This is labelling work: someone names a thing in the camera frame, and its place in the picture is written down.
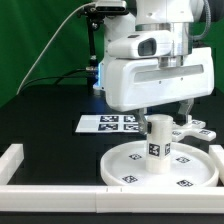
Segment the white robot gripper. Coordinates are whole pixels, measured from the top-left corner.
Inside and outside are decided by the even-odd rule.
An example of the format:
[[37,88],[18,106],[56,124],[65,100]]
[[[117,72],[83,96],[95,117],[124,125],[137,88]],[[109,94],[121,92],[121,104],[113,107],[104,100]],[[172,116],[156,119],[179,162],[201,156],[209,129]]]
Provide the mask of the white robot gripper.
[[187,123],[194,105],[191,98],[212,91],[213,60],[209,47],[194,49],[180,67],[160,68],[157,59],[116,59],[106,72],[107,104],[121,112],[138,109],[136,119],[143,135],[152,129],[145,117],[146,107],[180,101],[178,121]]

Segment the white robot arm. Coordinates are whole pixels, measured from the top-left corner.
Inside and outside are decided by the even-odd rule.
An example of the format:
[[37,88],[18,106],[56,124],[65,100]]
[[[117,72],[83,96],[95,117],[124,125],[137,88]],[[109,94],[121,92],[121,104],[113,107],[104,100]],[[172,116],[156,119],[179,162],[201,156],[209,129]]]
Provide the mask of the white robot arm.
[[188,121],[197,97],[214,88],[209,47],[195,48],[191,25],[202,14],[211,20],[208,0],[94,0],[105,17],[104,58],[97,87],[107,104],[135,114],[142,134],[148,132],[146,109],[180,102],[178,117]]

